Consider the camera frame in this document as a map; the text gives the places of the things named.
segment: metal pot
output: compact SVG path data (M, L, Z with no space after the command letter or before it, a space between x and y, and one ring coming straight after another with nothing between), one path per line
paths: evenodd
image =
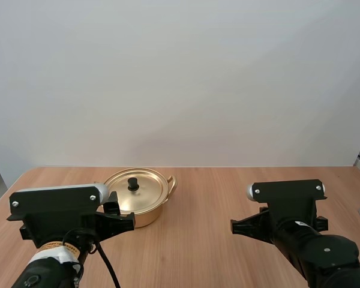
M121 215L134 212L135 228L138 228L160 216L163 204L171 198L178 182L174 176L167 180L151 169L131 168L112 175L105 185L109 191L117 192Z

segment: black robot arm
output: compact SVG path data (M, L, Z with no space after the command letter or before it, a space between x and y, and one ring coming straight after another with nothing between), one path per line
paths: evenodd
M328 229L327 219L316 217L316 201L326 199L324 192L319 180L255 183L248 198L268 207L231 220L232 233L274 244L310 288L360 288L357 245L319 233Z
M103 205L104 212L97 212ZM13 288L78 288L88 254L100 253L120 287L100 241L134 230L134 214L120 216L116 192L103 184L20 190L10 196L9 221L23 221L24 240L39 251Z

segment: black cable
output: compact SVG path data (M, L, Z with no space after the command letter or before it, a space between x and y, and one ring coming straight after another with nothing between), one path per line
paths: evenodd
M70 231L68 231L63 239L62 239L62 245L65 244L66 242L66 238L69 234L75 234L75 235L89 235L89 236L92 236L93 237L93 241L94 241L94 244L95 244L95 249L90 251L89 254L94 254L96 251L99 252L102 260L104 261L104 263L106 264L107 268L108 268L108 271L109 271L109 274L110 276L112 277L112 280L113 280L113 283L115 284L115 287L116 288L121 288L120 284L119 284L119 281L118 281L118 278L115 274L115 271L113 270L112 268L112 265L111 263L109 262L109 259L107 258L103 248L101 247L100 245L100 240L99 240L99 237L96 233L96 231L92 230L92 229L86 229L86 228L76 228L76 229L72 229ZM82 264L80 264L80 277L79 277L79 281L81 280L81 278L83 277L83 274L84 274L84 266Z
M120 284L119 284L119 281L118 281L118 278L116 277L116 274L112 268L112 265L111 263L109 262L106 254L104 253L104 250L103 248L101 247L100 243L98 244L98 247L97 247L97 251L98 253L100 254L101 258L103 258L103 261L104 263L106 264L108 270L109 270L109 273L110 273L110 276L112 277L112 280L116 286L116 288L121 288L120 287Z

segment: wooden table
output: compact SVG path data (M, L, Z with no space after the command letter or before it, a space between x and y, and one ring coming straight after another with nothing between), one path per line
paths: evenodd
M21 188L103 182L120 168L39 167L28 171L0 199L0 287L10 287L36 252L9 222L8 197ZM233 235L230 219L258 213L247 200L253 182L319 178L327 200L318 215L329 233L355 241L360 249L360 171L355 167L159 168L176 175L178 189L151 225L103 242L122 288L306 287L305 280L270 244ZM85 262L81 288L113 287L98 253Z

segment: white wall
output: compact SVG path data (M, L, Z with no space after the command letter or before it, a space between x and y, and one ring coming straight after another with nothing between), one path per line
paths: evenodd
M0 1L0 171L342 166L360 0Z

